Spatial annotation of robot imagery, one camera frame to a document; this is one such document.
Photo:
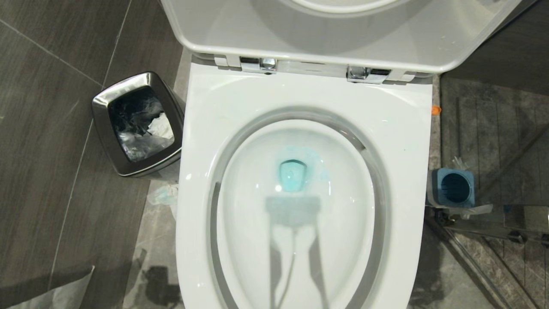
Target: trash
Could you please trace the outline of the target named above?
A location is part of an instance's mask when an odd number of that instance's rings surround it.
[[[440,106],[438,105],[431,106],[431,115],[437,116],[437,115],[440,115],[441,112],[442,112],[442,108],[440,108]]]
[[[179,191],[179,185],[167,184],[164,185],[152,193],[147,195],[147,201],[151,205],[168,205],[170,206],[173,218],[177,218],[177,195]]]
[[[460,170],[468,170],[470,167],[467,163],[463,162],[461,158],[454,157],[452,159],[453,168],[460,169]]]
[[[164,112],[160,113],[158,118],[153,119],[149,124],[147,132],[153,136],[163,137],[173,141],[173,131],[171,130],[170,121]]]
[[[173,143],[170,122],[152,91],[138,90],[115,101],[109,109],[116,137],[131,162],[146,159]]]
[[[494,209],[493,204],[486,204],[482,206],[476,206],[473,208],[446,208],[444,209],[444,212],[446,212],[449,215],[459,214],[462,219],[469,220],[471,215],[491,213],[492,209]]]

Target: stainless steel trash can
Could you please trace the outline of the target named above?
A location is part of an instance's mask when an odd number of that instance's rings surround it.
[[[132,76],[96,95],[93,119],[118,175],[177,181],[184,109],[184,102],[154,72]]]

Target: toilet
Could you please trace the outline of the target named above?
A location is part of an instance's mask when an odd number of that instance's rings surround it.
[[[194,52],[176,230],[185,307],[406,308],[432,75],[519,2],[163,0]]]

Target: orange cap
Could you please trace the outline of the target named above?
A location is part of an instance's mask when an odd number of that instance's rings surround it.
[[[440,106],[437,106],[437,105],[431,106],[431,115],[433,116],[440,115],[440,112],[442,112],[442,108],[440,108]]]

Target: bathroom floor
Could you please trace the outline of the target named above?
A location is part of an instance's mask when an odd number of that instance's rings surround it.
[[[118,176],[91,100],[182,46],[157,0],[0,1],[0,308],[94,273],[80,306],[120,308],[149,181]]]
[[[186,97],[191,56],[183,51],[174,91]],[[433,119],[430,166],[440,165],[439,118]],[[152,181],[149,194],[165,183]],[[137,237],[124,309],[184,308],[177,283],[175,219],[167,205],[146,202]],[[409,309],[493,308],[447,245],[424,226],[416,283]]]
[[[477,204],[493,203],[495,209],[510,203],[549,205],[549,133],[543,133],[549,123],[549,96],[453,78],[442,79],[441,92],[442,166],[450,165],[454,156],[461,157],[475,175],[480,192],[500,170],[506,170]],[[499,217],[492,219],[502,222]],[[472,238],[460,237],[465,242]],[[485,244],[487,252],[495,253],[501,261],[503,271],[510,272],[509,278],[495,283],[502,291],[511,285],[521,291],[522,296],[510,297],[510,301],[521,297],[528,308],[549,308],[547,249],[535,241],[517,244],[479,238],[474,242],[481,245],[469,251],[481,266],[486,260],[486,254],[481,253]]]

